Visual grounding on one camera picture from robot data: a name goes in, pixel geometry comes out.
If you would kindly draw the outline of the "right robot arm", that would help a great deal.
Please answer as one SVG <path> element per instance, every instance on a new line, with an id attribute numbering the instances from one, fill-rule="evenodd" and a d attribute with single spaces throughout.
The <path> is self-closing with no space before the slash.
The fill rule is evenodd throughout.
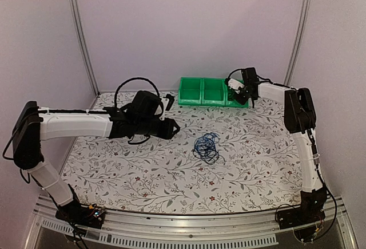
<path id="1" fill-rule="evenodd" d="M 284 107 L 284 125 L 291 134 L 299 154 L 303 177 L 300 206 L 277 211 L 275 219 L 281 228 L 300 226 L 325 219 L 323 211 L 328 191 L 321 176 L 316 144 L 316 112 L 311 92 L 262 78 L 255 68 L 240 69 L 242 80 L 227 77 L 225 83 L 234 91 L 234 99 L 245 104 L 268 98 Z"/>

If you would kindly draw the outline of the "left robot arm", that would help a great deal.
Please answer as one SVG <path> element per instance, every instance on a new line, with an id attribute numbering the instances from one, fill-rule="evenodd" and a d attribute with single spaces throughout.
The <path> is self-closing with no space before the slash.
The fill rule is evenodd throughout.
<path id="1" fill-rule="evenodd" d="M 73 223 L 85 218 L 85 208 L 72 187 L 66 184 L 55 168 L 45 161 L 41 142 L 64 137 L 128 138 L 133 145 L 134 136 L 147 140 L 157 137 L 172 139 L 180 127 L 165 116 L 174 103 L 174 97 L 162 97 L 156 86 L 154 92 L 139 90 L 132 102 L 119 106 L 118 96 L 113 105 L 102 109 L 50 109 L 41 108 L 36 101 L 25 104 L 7 142 L 4 152 L 12 149 L 13 155 L 3 155 L 33 178 L 54 200 L 57 208 Z"/>

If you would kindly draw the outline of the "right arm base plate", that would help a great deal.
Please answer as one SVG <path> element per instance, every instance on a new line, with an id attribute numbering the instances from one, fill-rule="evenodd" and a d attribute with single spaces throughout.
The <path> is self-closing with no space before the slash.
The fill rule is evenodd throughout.
<path id="1" fill-rule="evenodd" d="M 274 219 L 283 230 L 323 221 L 325 212 L 322 208 L 317 211 L 304 211 L 300 206 L 281 204 L 275 210 Z"/>

